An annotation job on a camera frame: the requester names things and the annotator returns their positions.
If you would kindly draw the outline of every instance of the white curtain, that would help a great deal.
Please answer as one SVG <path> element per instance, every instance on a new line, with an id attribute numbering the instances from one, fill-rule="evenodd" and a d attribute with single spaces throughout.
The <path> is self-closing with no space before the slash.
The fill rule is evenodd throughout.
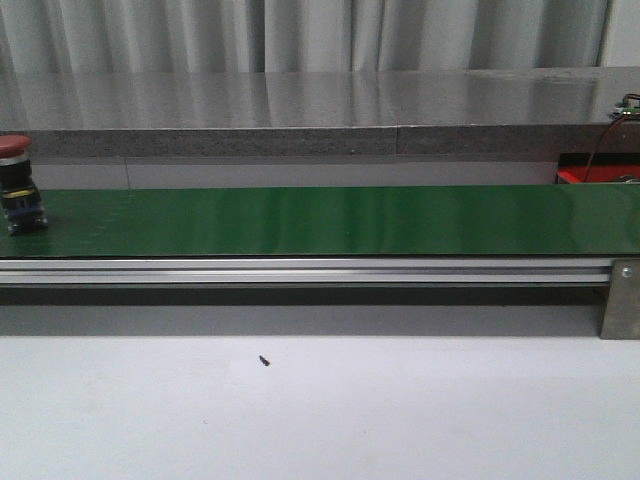
<path id="1" fill-rule="evenodd" d="M 596 65 L 606 0 L 0 0 L 4 72 Z"/>

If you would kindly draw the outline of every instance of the aluminum rail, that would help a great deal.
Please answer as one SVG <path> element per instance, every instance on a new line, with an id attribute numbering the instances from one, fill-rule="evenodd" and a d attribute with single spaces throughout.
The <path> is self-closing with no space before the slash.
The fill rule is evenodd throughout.
<path id="1" fill-rule="evenodd" d="M 0 285 L 477 283 L 606 285 L 611 257 L 0 260 Z"/>

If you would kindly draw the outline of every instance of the wire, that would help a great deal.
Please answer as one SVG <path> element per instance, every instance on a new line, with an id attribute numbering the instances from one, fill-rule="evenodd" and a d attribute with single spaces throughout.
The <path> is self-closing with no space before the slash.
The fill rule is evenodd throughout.
<path id="1" fill-rule="evenodd" d="M 600 146 L 602 145 L 602 142 L 604 142 L 604 140 L 611 134 L 611 132 L 613 132 L 617 127 L 620 126 L 620 124 L 622 124 L 626 120 L 627 120 L 627 117 L 622 115 L 616 118 L 613 122 L 611 122 L 607 127 L 607 129 L 604 132 L 602 132 L 602 134 L 600 135 L 600 138 L 598 138 L 598 142 L 596 143 L 596 146 L 594 147 L 594 149 L 591 151 L 591 154 L 589 155 L 589 160 L 587 161 L 587 169 L 585 170 L 584 175 L 582 176 L 583 183 L 586 182 L 587 179 L 589 178 L 589 173 L 591 172 L 591 164 L 593 163 L 593 159 L 596 156 L 596 153 L 598 153 L 598 150 L 600 150 Z"/>

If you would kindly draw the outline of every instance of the red object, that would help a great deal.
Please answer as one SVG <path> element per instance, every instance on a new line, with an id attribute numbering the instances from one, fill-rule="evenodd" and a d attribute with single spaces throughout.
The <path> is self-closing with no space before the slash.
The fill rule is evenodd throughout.
<path id="1" fill-rule="evenodd" d="M 558 169 L 558 178 L 566 183 L 582 183 L 586 167 L 562 167 Z M 594 165 L 589 171 L 587 183 L 610 182 L 622 175 L 640 178 L 640 165 Z"/>
<path id="2" fill-rule="evenodd" d="M 0 158 L 22 155 L 29 145 L 31 139 L 24 135 L 0 135 Z"/>

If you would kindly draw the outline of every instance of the red button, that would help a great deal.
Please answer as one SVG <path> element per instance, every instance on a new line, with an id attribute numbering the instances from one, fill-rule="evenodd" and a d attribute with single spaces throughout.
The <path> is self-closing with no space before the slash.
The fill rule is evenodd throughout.
<path id="1" fill-rule="evenodd" d="M 31 140 L 24 135 L 0 135 L 0 158 L 22 155 L 29 145 Z"/>

